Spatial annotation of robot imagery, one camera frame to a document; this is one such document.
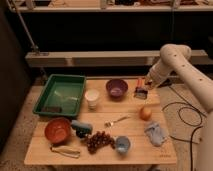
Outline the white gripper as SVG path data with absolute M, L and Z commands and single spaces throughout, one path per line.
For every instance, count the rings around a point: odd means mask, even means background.
M 144 84 L 150 86 L 150 90 L 157 88 L 162 84 L 170 75 L 172 69 L 163 63 L 158 61 L 149 70 L 147 76 L 145 77 Z

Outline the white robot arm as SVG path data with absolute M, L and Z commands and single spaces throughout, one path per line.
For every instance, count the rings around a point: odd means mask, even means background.
M 191 48 L 187 45 L 165 44 L 160 49 L 159 60 L 145 77 L 147 89 L 163 83 L 172 71 L 188 86 L 208 113 L 201 131 L 196 171 L 213 171 L 213 80 L 200 72 L 190 62 Z

